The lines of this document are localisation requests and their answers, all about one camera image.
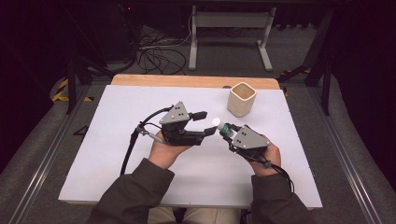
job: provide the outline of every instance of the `sleeve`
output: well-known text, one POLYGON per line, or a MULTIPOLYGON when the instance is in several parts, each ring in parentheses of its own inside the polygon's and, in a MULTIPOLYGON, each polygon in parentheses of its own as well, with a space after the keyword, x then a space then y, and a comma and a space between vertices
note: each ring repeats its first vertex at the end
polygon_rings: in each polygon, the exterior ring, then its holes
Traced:
POLYGON ((290 185, 282 175, 251 177, 253 223, 315 223, 312 215, 292 193, 290 185))
POLYGON ((87 223, 147 223, 149 209, 161 202, 174 175, 143 159, 133 173, 116 179, 87 223))

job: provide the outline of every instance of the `white board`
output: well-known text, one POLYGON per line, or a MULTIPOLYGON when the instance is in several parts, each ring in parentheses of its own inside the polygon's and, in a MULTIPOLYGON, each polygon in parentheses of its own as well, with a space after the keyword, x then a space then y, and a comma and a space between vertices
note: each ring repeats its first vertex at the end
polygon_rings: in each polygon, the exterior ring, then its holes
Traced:
MULTIPOLYGON (((303 147, 290 115, 283 91, 258 90, 251 111, 236 118, 226 108, 229 91, 211 88, 107 86, 59 200, 69 203, 97 203, 120 175, 131 133, 139 121, 155 111, 182 101, 187 111, 207 111, 206 119, 190 121, 188 131, 212 126, 213 118, 238 126, 247 124, 265 134, 281 151, 282 167, 289 173, 295 192, 308 208, 322 207, 303 147)), ((165 115, 154 117, 159 124, 165 115)), ((158 132, 147 125, 151 133, 158 132)), ((149 156, 152 139, 139 135, 128 162, 131 173, 149 156)), ((162 205, 250 207, 253 171, 233 154, 219 135, 208 136, 199 147, 182 153, 170 168, 176 176, 162 205)))

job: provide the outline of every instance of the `hand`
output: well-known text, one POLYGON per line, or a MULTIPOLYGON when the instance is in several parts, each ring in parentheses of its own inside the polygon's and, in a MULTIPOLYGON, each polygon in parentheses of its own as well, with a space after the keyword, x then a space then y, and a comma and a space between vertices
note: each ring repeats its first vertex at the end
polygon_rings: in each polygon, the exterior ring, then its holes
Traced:
MULTIPOLYGON (((163 139, 161 131, 157 132, 156 135, 163 139)), ((154 141, 148 160, 163 169, 168 169, 175 162, 177 156, 190 147, 191 146, 175 147, 154 141)))
MULTIPOLYGON (((279 148, 272 144, 268 146, 267 150, 264 152, 264 157, 268 160, 271 161, 272 164, 275 164, 280 167, 281 165, 281 158, 280 158, 280 151, 279 148)), ((265 168, 262 166, 262 164, 256 162, 256 161, 250 161, 249 164, 253 168, 254 174, 257 176, 265 176, 265 175, 275 175, 277 174, 277 171, 274 170, 274 168, 265 168)))

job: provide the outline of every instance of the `table leg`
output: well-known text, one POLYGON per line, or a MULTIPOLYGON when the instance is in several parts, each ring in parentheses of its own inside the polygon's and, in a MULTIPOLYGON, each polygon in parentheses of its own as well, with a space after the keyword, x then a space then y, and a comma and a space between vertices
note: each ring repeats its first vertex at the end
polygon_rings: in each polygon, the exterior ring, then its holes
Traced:
POLYGON ((269 18, 265 25, 264 36, 262 40, 257 41, 257 45, 259 47, 260 55, 262 56, 262 63, 264 64, 265 71, 272 72, 273 66, 271 65, 270 58, 268 57, 267 50, 265 49, 265 45, 267 44, 268 36, 271 31, 272 23, 274 21, 274 16, 276 12, 276 7, 272 7, 269 13, 269 18))
POLYGON ((76 105, 76 76, 75 76, 75 67, 74 67, 74 60, 70 59, 67 63, 67 78, 68 78, 68 85, 67 88, 69 90, 69 107, 67 108, 66 114, 70 114, 73 108, 76 105))
POLYGON ((323 77, 322 95, 321 95, 321 106, 324 113, 329 116, 329 95, 330 95, 330 82, 332 78, 332 68, 329 61, 326 62, 326 67, 323 77))
POLYGON ((190 50, 190 62, 189 69, 191 71, 195 70, 197 63, 197 7, 192 7, 191 13, 191 50, 190 50))
POLYGON ((322 45, 325 40, 327 30, 329 29, 330 21, 332 20, 333 8, 329 7, 324 15, 317 33, 315 34, 314 40, 312 41, 311 47, 306 53, 303 65, 293 69, 292 71, 284 71, 285 75, 278 77, 276 80, 280 82, 284 82, 291 77, 294 77, 300 73, 302 73, 307 68, 312 68, 316 63, 318 63, 319 54, 325 55, 327 52, 321 52, 322 45))

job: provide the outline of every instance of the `cup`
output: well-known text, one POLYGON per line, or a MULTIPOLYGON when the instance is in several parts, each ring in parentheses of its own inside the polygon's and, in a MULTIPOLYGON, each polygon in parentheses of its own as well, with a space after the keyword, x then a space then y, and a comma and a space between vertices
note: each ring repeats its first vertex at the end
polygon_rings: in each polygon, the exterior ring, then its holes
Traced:
POLYGON ((227 109, 236 117, 244 117, 253 107, 256 91, 246 82, 240 82, 230 89, 227 109))

